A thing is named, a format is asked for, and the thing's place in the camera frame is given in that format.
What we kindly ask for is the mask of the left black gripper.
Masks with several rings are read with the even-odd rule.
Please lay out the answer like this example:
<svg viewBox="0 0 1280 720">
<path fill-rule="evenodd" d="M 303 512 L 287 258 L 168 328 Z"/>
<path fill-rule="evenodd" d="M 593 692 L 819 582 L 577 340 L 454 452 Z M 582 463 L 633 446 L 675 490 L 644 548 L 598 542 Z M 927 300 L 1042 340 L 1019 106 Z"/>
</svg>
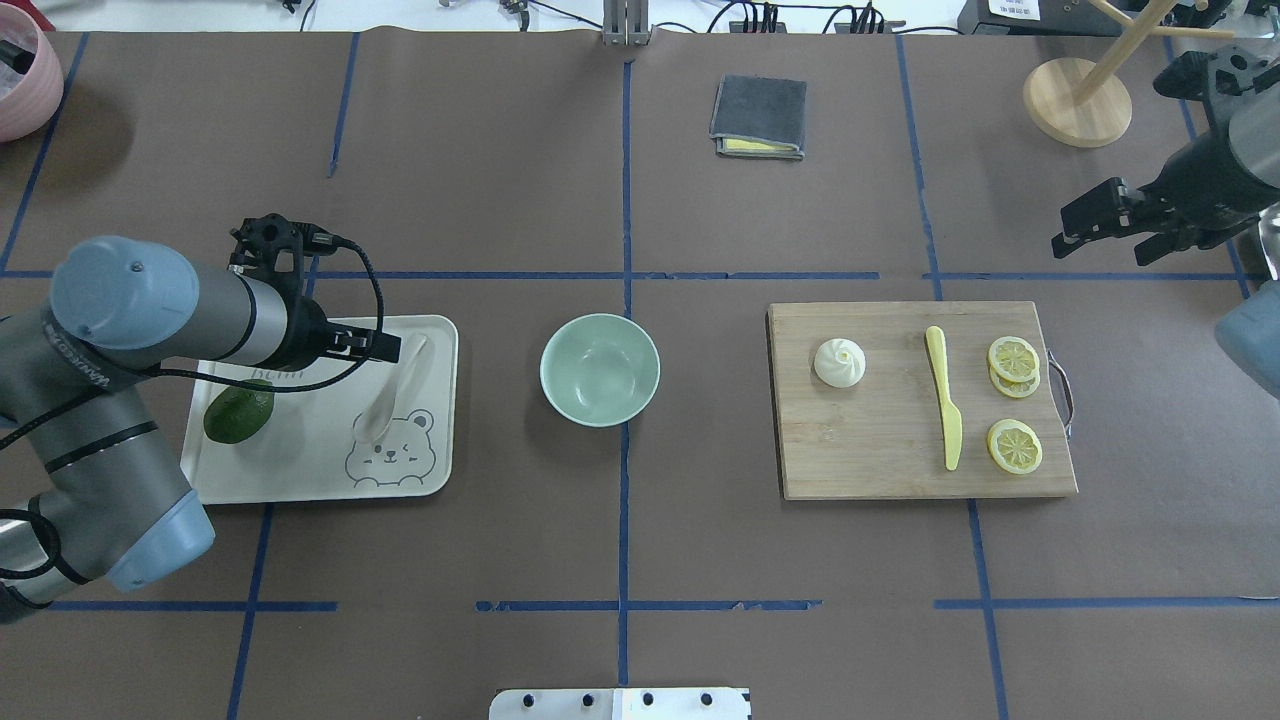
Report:
<svg viewBox="0 0 1280 720">
<path fill-rule="evenodd" d="M 303 320 L 291 340 L 291 369 L 305 369 L 319 359 L 347 363 L 398 363 L 402 338 L 379 324 L 360 327 L 332 320 Z"/>
</svg>

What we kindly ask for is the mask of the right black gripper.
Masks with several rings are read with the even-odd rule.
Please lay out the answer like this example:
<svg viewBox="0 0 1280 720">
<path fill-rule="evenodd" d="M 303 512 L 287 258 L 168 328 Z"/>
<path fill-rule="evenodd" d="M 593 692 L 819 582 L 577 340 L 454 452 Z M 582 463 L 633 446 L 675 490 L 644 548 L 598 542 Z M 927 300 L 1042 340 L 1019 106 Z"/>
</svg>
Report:
<svg viewBox="0 0 1280 720">
<path fill-rule="evenodd" d="M 1065 259 L 1084 245 L 1146 234 L 1133 250 L 1135 264 L 1148 266 L 1190 249 L 1216 247 L 1216 234 L 1181 218 L 1170 202 L 1144 191 L 1132 191 L 1114 177 L 1060 210 L 1061 231 L 1050 241 L 1052 255 Z"/>
</svg>

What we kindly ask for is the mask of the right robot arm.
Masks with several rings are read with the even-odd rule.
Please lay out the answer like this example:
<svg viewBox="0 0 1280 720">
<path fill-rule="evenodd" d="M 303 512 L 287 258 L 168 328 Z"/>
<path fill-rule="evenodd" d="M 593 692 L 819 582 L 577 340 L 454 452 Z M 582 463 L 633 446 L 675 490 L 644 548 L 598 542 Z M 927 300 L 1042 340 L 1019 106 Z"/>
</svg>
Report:
<svg viewBox="0 0 1280 720">
<path fill-rule="evenodd" d="M 1143 234 L 1134 259 L 1147 266 L 1174 252 L 1216 249 L 1257 227 L 1277 204 L 1276 126 L 1277 110 L 1257 99 L 1212 122 L 1152 182 L 1137 188 L 1117 177 L 1100 182 L 1061 209 L 1053 256 Z"/>
</svg>

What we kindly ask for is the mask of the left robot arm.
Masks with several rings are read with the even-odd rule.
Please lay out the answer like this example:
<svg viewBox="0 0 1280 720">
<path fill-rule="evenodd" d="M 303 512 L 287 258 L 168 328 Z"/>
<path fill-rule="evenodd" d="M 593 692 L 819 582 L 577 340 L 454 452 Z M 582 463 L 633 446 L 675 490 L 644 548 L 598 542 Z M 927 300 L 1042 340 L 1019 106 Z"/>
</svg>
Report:
<svg viewBox="0 0 1280 720">
<path fill-rule="evenodd" d="M 393 363 L 399 340 L 330 322 L 303 291 L 308 258 L 353 241 L 279 215 L 233 231 L 227 268 L 120 236 L 86 240 L 47 299 L 3 318 L 3 446 L 28 439 L 51 488 L 3 510 L 3 623 L 100 578 L 137 591 L 215 539 L 197 491 L 140 397 L 173 357 L 296 372 L 321 357 Z"/>
</svg>

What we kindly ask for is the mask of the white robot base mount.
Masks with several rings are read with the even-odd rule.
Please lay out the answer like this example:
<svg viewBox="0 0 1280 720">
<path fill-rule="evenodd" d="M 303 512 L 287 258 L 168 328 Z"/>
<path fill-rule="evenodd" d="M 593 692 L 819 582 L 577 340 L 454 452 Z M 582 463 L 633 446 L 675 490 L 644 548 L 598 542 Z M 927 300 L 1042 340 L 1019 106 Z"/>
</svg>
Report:
<svg viewBox="0 0 1280 720">
<path fill-rule="evenodd" d="M 489 719 L 751 719 L 750 691 L 732 687 L 507 689 Z"/>
</svg>

